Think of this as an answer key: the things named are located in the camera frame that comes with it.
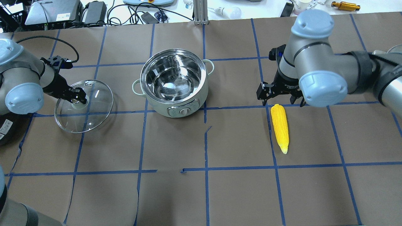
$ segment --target pot handle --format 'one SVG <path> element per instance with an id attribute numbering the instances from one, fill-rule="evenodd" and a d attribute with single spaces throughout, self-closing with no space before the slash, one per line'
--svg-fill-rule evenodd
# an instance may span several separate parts
<path id="1" fill-rule="evenodd" d="M 211 75 L 213 73 L 213 71 L 215 70 L 215 65 L 210 60 L 202 60 L 202 62 L 204 62 L 204 63 L 208 62 L 212 65 L 212 70 L 208 73 L 208 76 Z"/>
<path id="2" fill-rule="evenodd" d="M 134 92 L 136 95 L 144 97 L 144 96 L 146 96 L 146 94 L 144 94 L 144 93 L 137 93 L 137 92 L 134 90 L 135 85 L 136 85 L 137 83 L 140 83 L 140 82 L 141 82 L 141 79 L 135 80 L 135 82 L 133 83 L 133 85 L 132 85 L 131 88 L 133 89 L 133 92 Z"/>

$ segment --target light bulb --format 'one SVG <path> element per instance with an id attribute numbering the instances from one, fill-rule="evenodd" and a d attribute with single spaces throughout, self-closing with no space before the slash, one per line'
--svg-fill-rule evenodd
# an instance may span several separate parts
<path id="1" fill-rule="evenodd" d="M 238 7 L 231 7 L 231 8 L 216 8 L 214 11 L 217 14 L 221 14 L 231 20 L 240 19 L 242 17 L 242 10 Z"/>

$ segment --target pot control panel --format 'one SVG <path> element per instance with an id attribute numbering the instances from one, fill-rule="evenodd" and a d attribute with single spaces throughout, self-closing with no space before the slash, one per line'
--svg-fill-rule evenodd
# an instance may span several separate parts
<path id="1" fill-rule="evenodd" d="M 181 118 L 194 113 L 199 108 L 200 108 L 200 100 L 195 99 L 185 105 L 169 107 L 168 114 L 174 118 Z"/>

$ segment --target metal bracket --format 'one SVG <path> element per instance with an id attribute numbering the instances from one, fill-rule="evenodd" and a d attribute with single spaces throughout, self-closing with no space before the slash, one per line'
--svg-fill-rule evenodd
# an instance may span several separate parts
<path id="1" fill-rule="evenodd" d="M 194 0 L 194 24 L 209 24 L 207 0 Z"/>

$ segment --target robotic arm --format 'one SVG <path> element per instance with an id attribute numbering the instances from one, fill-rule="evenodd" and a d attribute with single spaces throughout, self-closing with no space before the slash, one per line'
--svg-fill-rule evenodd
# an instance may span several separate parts
<path id="1" fill-rule="evenodd" d="M 325 107 L 347 94 L 372 90 L 381 104 L 402 117 L 402 45 L 387 53 L 336 55 L 328 41 L 333 27 L 332 17 L 324 11 L 301 13 L 288 44 L 271 50 L 269 59 L 277 61 L 278 70 L 271 84 L 260 84 L 257 99 L 265 105 L 277 95 L 291 94 L 291 104 L 302 97 L 301 107 Z"/>
<path id="2" fill-rule="evenodd" d="M 59 75 L 72 63 L 59 56 L 37 59 L 23 46 L 0 39 L 0 115 L 34 113 L 43 106 L 43 93 L 73 104 L 86 104 L 81 88 L 72 88 Z"/>

